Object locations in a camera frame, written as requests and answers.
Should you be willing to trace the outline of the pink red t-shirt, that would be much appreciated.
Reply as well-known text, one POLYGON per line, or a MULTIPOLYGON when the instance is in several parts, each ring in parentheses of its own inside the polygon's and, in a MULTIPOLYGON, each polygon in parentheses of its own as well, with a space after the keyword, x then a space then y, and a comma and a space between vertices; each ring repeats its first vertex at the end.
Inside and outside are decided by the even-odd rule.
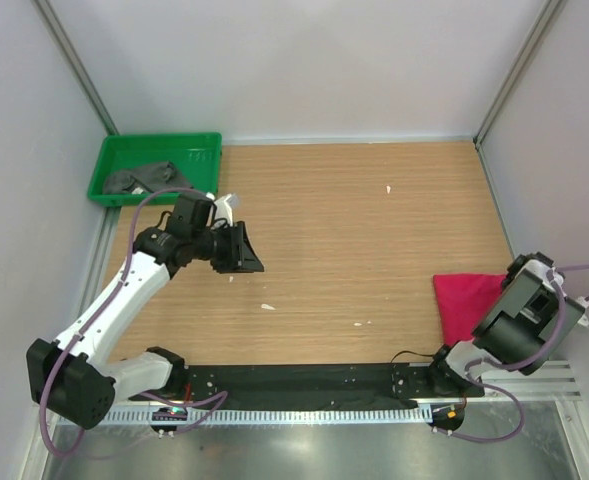
POLYGON ((470 341, 472 331, 501 294, 504 275, 438 274, 432 279, 444 344, 470 341))

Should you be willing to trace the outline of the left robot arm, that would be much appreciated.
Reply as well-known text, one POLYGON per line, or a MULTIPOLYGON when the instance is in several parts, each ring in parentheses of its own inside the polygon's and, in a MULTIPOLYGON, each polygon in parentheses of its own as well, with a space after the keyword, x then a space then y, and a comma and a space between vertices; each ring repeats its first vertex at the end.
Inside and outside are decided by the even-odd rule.
POLYGON ((35 340, 26 353, 30 394, 84 430, 97 426, 116 402, 155 394, 178 398, 187 387, 184 359, 150 347, 110 362, 120 337, 147 302, 178 271, 205 261, 219 274, 264 269, 246 225, 233 217, 234 194, 183 191, 171 212, 142 231, 131 229, 123 264, 88 309, 54 340, 35 340))

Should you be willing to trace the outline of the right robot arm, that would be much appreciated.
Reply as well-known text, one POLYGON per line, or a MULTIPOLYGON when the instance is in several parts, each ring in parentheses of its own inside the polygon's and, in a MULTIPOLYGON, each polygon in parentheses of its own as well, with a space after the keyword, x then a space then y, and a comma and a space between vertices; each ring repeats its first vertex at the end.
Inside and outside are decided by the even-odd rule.
POLYGON ((500 283, 498 299, 469 340, 443 346, 424 372, 438 396, 462 394, 490 369, 530 375, 579 322, 588 303, 563 291, 564 276, 540 252, 518 256, 500 283))

